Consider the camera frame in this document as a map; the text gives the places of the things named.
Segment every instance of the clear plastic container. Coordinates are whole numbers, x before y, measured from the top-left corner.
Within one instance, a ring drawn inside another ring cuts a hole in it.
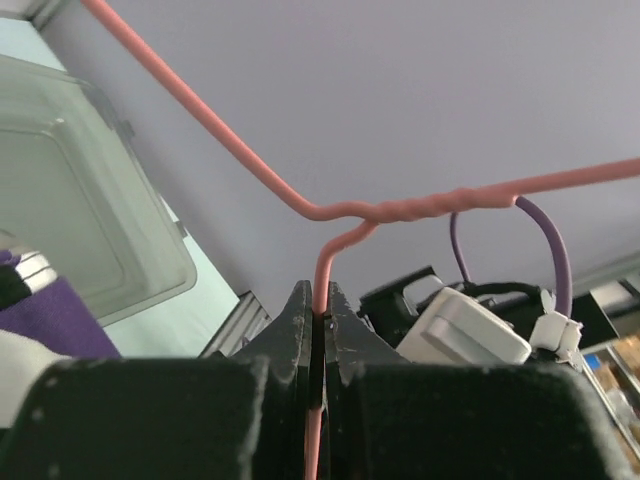
[[[123,132],[95,87],[0,56],[0,230],[43,252],[110,323],[196,281]]]

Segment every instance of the white connector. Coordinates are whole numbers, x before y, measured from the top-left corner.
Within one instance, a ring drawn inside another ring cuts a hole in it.
[[[58,278],[46,257],[37,251],[21,255],[15,270],[32,294],[48,287]]]
[[[444,288],[396,348],[426,364],[522,364],[531,346],[474,299]]]
[[[547,313],[536,322],[529,343],[536,350],[554,352],[561,362],[573,362],[582,338],[582,324],[558,312]]]

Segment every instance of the purple cloth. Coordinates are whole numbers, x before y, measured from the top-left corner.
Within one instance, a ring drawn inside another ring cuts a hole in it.
[[[0,264],[17,267],[20,263],[20,255],[14,256],[9,250],[0,250]]]
[[[107,334],[69,282],[51,285],[0,311],[0,329],[37,340],[71,357],[120,357]]]

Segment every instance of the pink wire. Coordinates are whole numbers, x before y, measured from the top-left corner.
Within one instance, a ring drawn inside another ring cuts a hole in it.
[[[475,189],[461,188],[422,198],[384,202],[378,205],[355,201],[340,202],[328,206],[315,205],[273,172],[118,16],[105,0],[82,0],[82,3],[207,131],[290,208],[303,217],[315,221],[334,220],[341,217],[360,217],[365,220],[354,230],[331,240],[320,253],[316,265],[313,294],[313,310],[320,318],[327,308],[328,282],[333,258],[341,250],[364,240],[380,223],[411,222],[473,208],[505,208],[512,206],[520,195],[604,183],[640,175],[640,158],[634,158]],[[317,442],[314,440],[309,444],[316,445]],[[309,455],[309,458],[317,459],[317,456]],[[315,479],[315,473],[307,478]]]
[[[320,460],[320,437],[322,435],[322,408],[311,408],[307,412],[305,429],[304,478],[314,479],[318,473]]]

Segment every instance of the purple cable loop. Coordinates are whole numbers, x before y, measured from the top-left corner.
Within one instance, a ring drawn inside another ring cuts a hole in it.
[[[569,264],[569,255],[567,248],[558,232],[558,228],[549,218],[549,216],[535,203],[524,197],[518,197],[516,206],[529,215],[540,227],[549,247],[551,248],[551,257],[553,258],[553,266],[555,269],[556,281],[556,312],[566,316],[571,316],[571,306],[573,302],[573,284],[571,281],[571,266]],[[449,235],[451,237],[451,246],[456,263],[465,282],[470,282],[469,269],[462,255],[460,243],[458,241],[458,214],[452,213],[449,219]]]

